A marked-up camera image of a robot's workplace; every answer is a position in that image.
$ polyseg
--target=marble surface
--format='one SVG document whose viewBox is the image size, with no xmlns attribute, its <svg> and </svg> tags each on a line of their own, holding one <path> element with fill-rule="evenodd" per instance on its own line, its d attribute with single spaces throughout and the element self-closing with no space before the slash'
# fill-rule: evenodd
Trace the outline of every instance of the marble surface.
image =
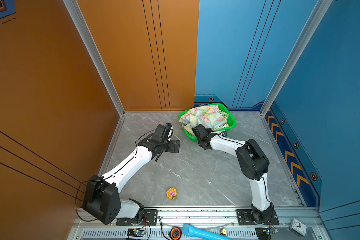
<svg viewBox="0 0 360 240">
<path fill-rule="evenodd" d="M 117 166 L 134 149 L 134 141 L 158 124 L 171 123 L 173 140 L 179 139 L 180 152 L 164 152 L 157 162 L 144 165 L 127 182 L 121 199 L 135 199 L 145 206 L 156 205 L 240 205 L 252 201 L 249 180 L 241 172 L 236 156 L 217 150 L 203 150 L 192 142 L 178 122 L 180 112 L 126 113 L 107 171 Z M 269 158 L 268 191 L 275 206 L 301 206 L 291 187 L 274 146 L 255 112 L 233 112 L 236 127 L 228 137 L 237 140 L 256 140 Z M 166 197 L 175 187 L 177 200 Z"/>
</svg>

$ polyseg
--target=fabric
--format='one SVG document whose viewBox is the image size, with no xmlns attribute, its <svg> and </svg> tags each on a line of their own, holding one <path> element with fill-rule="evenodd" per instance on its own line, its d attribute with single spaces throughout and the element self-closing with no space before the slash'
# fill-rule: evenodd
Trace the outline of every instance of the fabric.
<svg viewBox="0 0 360 240">
<path fill-rule="evenodd" d="M 181 116 L 179 122 L 191 136 L 194 136 L 192 128 L 199 124 L 204 125 L 205 128 L 211 128 L 213 131 L 229 127 L 227 124 L 228 116 L 228 113 L 219 110 L 218 105 L 208 105 L 188 110 Z"/>
</svg>

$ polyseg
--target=plastic tube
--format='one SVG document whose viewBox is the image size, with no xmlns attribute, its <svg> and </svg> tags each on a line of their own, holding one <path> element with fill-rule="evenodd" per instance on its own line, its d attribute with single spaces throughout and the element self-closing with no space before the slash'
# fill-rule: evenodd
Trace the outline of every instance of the plastic tube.
<svg viewBox="0 0 360 240">
<path fill-rule="evenodd" d="M 224 237 L 216 233 L 208 232 L 189 224 L 184 224 L 183 234 L 188 237 L 198 237 L 206 240 L 232 240 L 229 237 Z"/>
</svg>

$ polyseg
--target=mounting plate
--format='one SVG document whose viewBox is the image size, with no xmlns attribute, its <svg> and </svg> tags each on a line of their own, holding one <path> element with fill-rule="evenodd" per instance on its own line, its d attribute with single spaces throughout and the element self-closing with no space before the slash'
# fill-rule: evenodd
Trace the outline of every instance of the mounting plate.
<svg viewBox="0 0 360 240">
<path fill-rule="evenodd" d="M 157 222 L 157 209 L 144 209 L 144 216 L 147 217 L 147 223 L 150 226 L 155 226 Z M 139 224 L 134 224 L 131 222 L 129 218 L 118 218 L 116 221 L 116 225 L 118 226 L 143 226 L 145 224 L 142 221 Z"/>
<path fill-rule="evenodd" d="M 255 223 L 253 221 L 254 219 L 252 218 L 251 212 L 252 212 L 251 209 L 237 209 L 236 210 L 237 220 L 239 221 L 239 225 L 258 225 L 257 223 Z M 271 224 L 272 225 L 280 224 L 275 210 L 273 210 Z"/>
</svg>

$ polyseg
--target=green basket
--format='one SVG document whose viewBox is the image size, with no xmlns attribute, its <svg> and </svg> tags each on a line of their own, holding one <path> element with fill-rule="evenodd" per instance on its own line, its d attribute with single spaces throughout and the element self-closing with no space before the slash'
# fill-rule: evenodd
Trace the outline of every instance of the green basket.
<svg viewBox="0 0 360 240">
<path fill-rule="evenodd" d="M 219 129 L 219 131 L 224 131 L 224 130 L 228 131 L 229 129 L 234 128 L 236 126 L 236 119 L 232 116 L 232 114 L 228 111 L 228 109 L 223 104 L 221 104 L 221 103 L 211 103 L 211 104 L 207 104 L 206 106 L 208 106 L 208 105 L 218 105 L 219 110 L 229 114 L 228 119 L 227 119 L 227 123 L 228 123 L 229 127 Z M 185 111 L 181 112 L 179 114 L 179 119 L 181 118 L 181 116 L 183 116 L 188 111 L 189 110 L 185 110 Z M 191 136 L 185 129 L 184 129 L 184 132 L 189 137 L 189 139 L 191 141 L 197 142 L 196 137 Z"/>
</svg>

